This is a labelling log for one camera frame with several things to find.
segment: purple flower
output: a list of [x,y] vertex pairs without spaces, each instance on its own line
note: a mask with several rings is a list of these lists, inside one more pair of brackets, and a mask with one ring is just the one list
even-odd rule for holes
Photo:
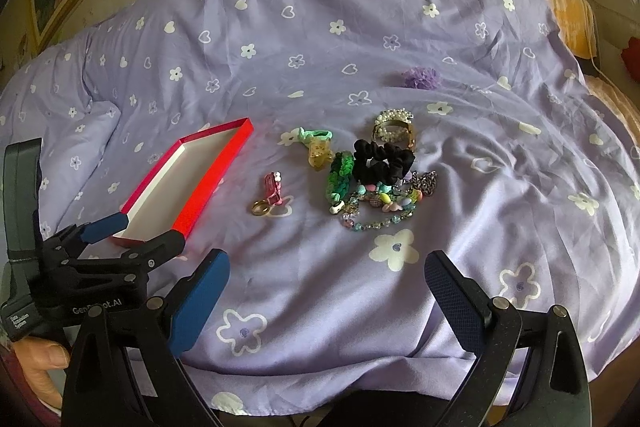
[[440,75],[433,68],[411,68],[402,74],[404,87],[413,89],[435,89],[440,85]]

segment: screw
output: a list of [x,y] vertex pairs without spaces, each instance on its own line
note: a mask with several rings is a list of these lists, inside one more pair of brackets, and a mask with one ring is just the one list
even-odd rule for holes
[[566,317],[568,315],[568,312],[566,311],[566,308],[564,306],[556,304],[554,306],[554,315],[558,317]]
[[504,297],[494,297],[492,299],[492,303],[499,310],[505,310],[511,305],[511,303]]
[[96,305],[96,306],[91,306],[89,308],[87,315],[89,315],[90,317],[97,317],[101,313],[102,313],[102,306]]
[[159,310],[163,304],[164,304],[164,301],[162,300],[162,297],[151,297],[146,302],[146,307],[149,308],[150,310]]

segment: gold ring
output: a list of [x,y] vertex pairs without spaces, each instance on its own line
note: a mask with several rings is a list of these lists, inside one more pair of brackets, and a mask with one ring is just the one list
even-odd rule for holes
[[266,214],[269,213],[270,208],[271,208],[271,205],[269,204],[269,201],[267,200],[256,201],[251,207],[251,213],[254,214],[254,216],[265,216]]
[[395,126],[395,127],[404,127],[409,137],[409,144],[407,149],[410,151],[414,151],[415,148],[415,136],[414,136],[414,125],[412,123],[406,123],[402,120],[386,120],[380,123],[375,124],[373,127],[373,141],[376,141],[378,137],[378,130],[385,128],[387,126]]

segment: open box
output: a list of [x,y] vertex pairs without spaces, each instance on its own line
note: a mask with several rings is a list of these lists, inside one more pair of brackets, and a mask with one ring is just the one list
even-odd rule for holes
[[169,229],[188,237],[253,130],[242,118],[180,138],[122,207],[129,226],[113,235],[114,242],[132,247]]

